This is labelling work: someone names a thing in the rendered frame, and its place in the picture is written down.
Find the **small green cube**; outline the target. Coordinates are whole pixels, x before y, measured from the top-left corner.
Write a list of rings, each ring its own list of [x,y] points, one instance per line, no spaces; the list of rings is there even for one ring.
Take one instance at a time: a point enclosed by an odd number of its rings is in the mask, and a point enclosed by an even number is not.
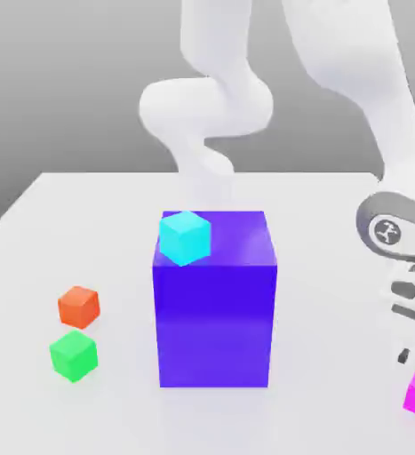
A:
[[[75,383],[97,368],[96,342],[80,331],[70,331],[50,346],[53,369]]]

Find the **small orange cube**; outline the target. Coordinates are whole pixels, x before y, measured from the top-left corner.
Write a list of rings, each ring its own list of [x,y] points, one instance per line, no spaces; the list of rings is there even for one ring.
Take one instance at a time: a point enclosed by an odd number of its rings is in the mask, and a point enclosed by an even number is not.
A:
[[[69,326],[84,329],[100,315],[99,294],[74,286],[58,299],[60,320]]]

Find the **large blue box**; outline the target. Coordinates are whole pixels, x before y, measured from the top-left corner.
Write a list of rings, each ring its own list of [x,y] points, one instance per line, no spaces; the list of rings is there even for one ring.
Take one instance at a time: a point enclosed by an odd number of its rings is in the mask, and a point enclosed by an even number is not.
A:
[[[161,387],[266,387],[277,259],[262,211],[200,212],[211,254],[179,266],[155,251]]]

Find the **small cyan cube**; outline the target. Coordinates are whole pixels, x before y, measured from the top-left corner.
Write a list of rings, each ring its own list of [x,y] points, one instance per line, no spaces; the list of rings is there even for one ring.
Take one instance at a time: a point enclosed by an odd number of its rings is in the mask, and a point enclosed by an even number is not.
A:
[[[211,255],[211,222],[194,212],[178,212],[159,222],[159,251],[178,266]]]

